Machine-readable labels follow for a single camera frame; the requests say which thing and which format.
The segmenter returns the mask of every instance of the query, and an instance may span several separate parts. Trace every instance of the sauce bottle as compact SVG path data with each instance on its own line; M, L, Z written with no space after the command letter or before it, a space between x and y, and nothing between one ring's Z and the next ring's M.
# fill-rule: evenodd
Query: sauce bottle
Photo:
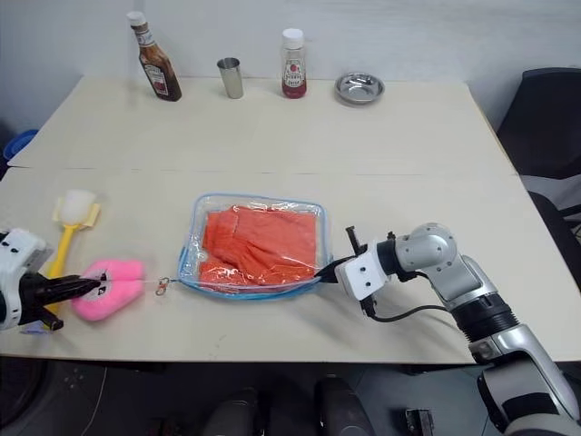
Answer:
M305 37L300 29L282 32L282 93L301 98L307 93Z
M139 44L139 62L155 94L162 100L177 102L182 98L180 84L167 55L153 40L145 15L132 11L127 18Z

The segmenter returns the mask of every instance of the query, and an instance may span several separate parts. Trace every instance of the black cable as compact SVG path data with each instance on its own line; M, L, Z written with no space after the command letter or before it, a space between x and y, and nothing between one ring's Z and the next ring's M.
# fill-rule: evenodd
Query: black cable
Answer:
M480 436L484 436L485 431L487 430L488 421L490 420L490 416L487 414L487 419L484 421L484 427L482 427L482 432Z
M418 306L418 307L415 307L414 309L411 309L410 311L404 312L404 313L402 313L400 315L390 316L388 318L382 318L382 317L379 317L379 316L377 316L375 314L370 315L369 317L372 320L375 320L377 322L395 322L395 321L403 320L404 318L408 318L410 315L413 315L416 312L426 311L428 309L431 309L431 310L434 310L434 311L444 311L444 312L447 312L448 311L443 306L434 306L432 304L429 304L429 305L426 305L426 306Z

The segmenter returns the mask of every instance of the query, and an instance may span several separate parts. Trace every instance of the yellow handle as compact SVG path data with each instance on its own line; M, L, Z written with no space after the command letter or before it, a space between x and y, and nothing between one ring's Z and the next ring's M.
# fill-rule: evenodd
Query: yellow handle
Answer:
M69 251L69 245L73 239L74 232L79 228L79 225L64 225L63 236L61 237L61 242L58 243L58 250L56 252L56 257L51 263L48 269L48 278L56 279L57 277L62 277L64 274L64 261L66 261L66 254Z

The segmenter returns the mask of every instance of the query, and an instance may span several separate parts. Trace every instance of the orange cloth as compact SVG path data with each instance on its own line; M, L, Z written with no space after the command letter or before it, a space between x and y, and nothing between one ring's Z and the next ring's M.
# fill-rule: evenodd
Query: orange cloth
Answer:
M207 215L202 242L210 254L200 281L272 285L309 280L315 273L313 213L233 206Z

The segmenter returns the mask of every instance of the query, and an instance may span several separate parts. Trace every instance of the black chair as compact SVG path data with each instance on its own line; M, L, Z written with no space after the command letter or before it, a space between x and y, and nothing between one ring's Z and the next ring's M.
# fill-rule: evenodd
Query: black chair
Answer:
M566 179L581 174L581 70L544 68L523 73L497 136L521 175ZM543 195L531 198L581 289L581 245L567 217L581 205L558 209Z

